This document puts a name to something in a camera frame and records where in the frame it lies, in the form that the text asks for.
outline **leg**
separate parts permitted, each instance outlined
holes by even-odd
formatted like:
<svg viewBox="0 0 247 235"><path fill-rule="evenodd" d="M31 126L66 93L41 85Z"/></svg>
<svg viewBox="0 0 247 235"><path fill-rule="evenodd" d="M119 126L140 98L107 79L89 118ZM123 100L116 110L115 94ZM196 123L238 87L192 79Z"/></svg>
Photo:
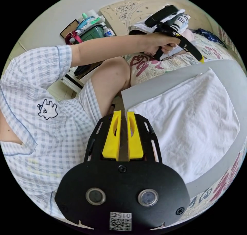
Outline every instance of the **leg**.
<svg viewBox="0 0 247 235"><path fill-rule="evenodd" d="M130 66L122 57L104 61L91 82L102 116L108 114L115 96L130 87Z"/></svg>

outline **green bucket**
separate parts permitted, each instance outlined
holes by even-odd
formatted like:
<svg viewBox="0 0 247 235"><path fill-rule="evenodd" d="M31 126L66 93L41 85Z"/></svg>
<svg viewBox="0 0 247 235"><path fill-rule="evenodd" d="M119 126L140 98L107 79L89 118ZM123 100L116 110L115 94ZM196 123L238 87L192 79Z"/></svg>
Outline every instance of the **green bucket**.
<svg viewBox="0 0 247 235"><path fill-rule="evenodd" d="M103 38L105 37L103 26L101 24L92 25L92 27L84 31L79 37L83 42L91 39Z"/></svg>

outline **label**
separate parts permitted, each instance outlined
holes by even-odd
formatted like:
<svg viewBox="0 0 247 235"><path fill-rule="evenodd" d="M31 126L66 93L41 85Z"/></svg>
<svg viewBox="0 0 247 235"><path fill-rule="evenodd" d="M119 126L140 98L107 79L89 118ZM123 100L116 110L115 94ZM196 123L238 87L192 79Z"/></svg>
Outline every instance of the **label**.
<svg viewBox="0 0 247 235"><path fill-rule="evenodd" d="M110 212L111 231L131 231L132 230L132 213Z"/></svg>
<svg viewBox="0 0 247 235"><path fill-rule="evenodd" d="M113 34L112 34L111 31L108 31L108 32L105 33L105 36L106 36L106 37L111 37L112 35L113 35Z"/></svg>

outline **screw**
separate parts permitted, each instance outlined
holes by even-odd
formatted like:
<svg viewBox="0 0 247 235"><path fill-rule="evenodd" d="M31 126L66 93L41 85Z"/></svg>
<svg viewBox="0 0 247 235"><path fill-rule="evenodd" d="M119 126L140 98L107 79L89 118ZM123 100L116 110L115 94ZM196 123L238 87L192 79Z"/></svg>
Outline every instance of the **screw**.
<svg viewBox="0 0 247 235"><path fill-rule="evenodd" d="M127 167L126 166L119 166L118 170L120 173L125 173L127 171Z"/></svg>
<svg viewBox="0 0 247 235"><path fill-rule="evenodd" d="M177 211L176 211L176 215L181 215L184 212L184 208L180 207Z"/></svg>

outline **blue checkered pajamas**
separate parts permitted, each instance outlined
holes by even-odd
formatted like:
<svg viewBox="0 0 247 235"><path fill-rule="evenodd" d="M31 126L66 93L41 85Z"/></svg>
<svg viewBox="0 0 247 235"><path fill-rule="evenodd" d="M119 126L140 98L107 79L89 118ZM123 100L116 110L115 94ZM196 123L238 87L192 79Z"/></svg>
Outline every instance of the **blue checkered pajamas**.
<svg viewBox="0 0 247 235"><path fill-rule="evenodd" d="M62 177L84 159L101 118L89 80L79 96L56 102L47 88L65 76L71 47L44 47L14 58L0 82L0 109L23 142L0 142L18 184L44 212L64 218L54 197Z"/></svg>

